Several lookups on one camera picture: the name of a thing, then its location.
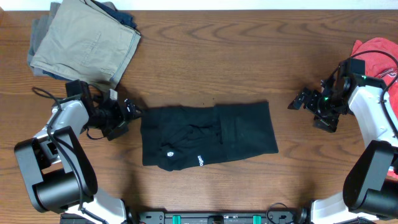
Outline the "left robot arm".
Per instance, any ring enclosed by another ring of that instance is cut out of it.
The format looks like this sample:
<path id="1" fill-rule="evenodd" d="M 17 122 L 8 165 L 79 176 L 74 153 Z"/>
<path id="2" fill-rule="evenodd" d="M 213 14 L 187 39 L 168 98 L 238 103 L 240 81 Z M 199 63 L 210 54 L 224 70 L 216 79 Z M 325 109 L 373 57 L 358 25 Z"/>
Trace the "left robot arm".
<path id="1" fill-rule="evenodd" d="M 124 200 L 99 189 L 79 136 L 99 129 L 104 138 L 116 139 L 141 110 L 130 100 L 120 104 L 114 90 L 92 96 L 83 82 L 67 87 L 66 98 L 37 87 L 32 91 L 54 101 L 43 129 L 14 148 L 32 206 L 41 213 L 57 213 L 67 223 L 138 223 Z"/>

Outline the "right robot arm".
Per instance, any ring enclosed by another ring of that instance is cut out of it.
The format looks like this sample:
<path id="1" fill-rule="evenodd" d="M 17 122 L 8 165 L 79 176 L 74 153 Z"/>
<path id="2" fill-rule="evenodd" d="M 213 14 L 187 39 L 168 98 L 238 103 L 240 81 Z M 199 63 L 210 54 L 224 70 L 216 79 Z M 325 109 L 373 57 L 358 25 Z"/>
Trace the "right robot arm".
<path id="1" fill-rule="evenodd" d="M 389 104 L 383 80 L 359 75 L 331 77 L 323 91 L 304 88 L 290 103 L 314 114 L 315 126 L 336 131 L 338 118 L 356 118 L 365 150 L 347 175 L 342 192 L 315 200 L 307 223 L 371 223 L 397 218 L 397 182 L 387 173 L 397 170 L 397 118 Z"/>

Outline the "red printed t-shirt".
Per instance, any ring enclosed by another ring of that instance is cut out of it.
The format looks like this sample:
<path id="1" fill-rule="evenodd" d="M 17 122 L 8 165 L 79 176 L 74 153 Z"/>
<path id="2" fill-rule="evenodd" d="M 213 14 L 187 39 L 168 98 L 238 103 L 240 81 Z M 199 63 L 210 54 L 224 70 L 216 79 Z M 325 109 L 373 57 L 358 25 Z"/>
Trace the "red printed t-shirt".
<path id="1" fill-rule="evenodd" d="M 390 88 L 369 85 L 358 86 L 349 99 L 349 108 L 358 120 L 359 128 L 367 147 L 373 140 L 386 141 L 397 146 L 397 138 L 387 121 L 380 104 L 386 100 L 386 109 L 394 125 L 397 125 L 397 44 L 376 37 L 367 42 L 356 40 L 351 56 L 365 61 L 365 80 L 371 77 L 382 79 Z"/>

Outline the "black t-shirt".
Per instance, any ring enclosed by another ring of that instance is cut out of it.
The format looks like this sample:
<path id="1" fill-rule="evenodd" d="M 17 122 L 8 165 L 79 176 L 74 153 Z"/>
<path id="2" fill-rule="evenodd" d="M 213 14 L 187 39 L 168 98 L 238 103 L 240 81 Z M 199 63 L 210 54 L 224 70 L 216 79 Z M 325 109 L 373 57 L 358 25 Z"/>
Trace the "black t-shirt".
<path id="1" fill-rule="evenodd" d="M 182 170 L 277 154 L 269 104 L 152 108 L 141 119 L 142 163 Z"/>

